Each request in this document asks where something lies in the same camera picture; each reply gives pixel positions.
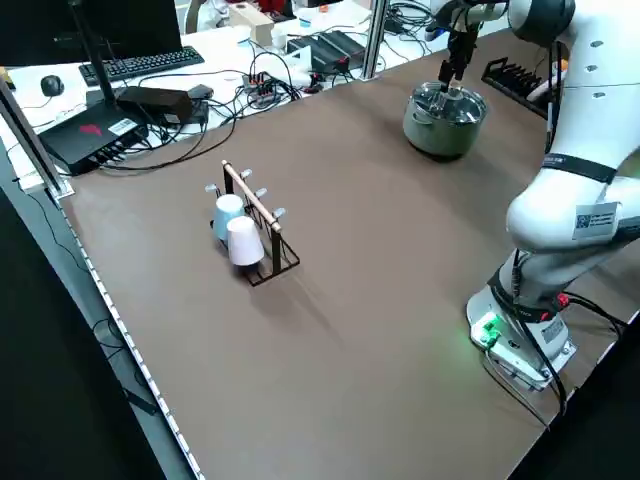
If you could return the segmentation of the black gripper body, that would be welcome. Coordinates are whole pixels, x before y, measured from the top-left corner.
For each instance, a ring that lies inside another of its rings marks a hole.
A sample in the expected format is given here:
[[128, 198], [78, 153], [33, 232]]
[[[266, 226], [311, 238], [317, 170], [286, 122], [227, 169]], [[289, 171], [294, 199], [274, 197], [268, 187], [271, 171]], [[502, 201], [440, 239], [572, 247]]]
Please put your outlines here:
[[471, 62], [477, 38], [477, 30], [452, 31], [447, 42], [449, 63], [452, 66], [467, 66]]

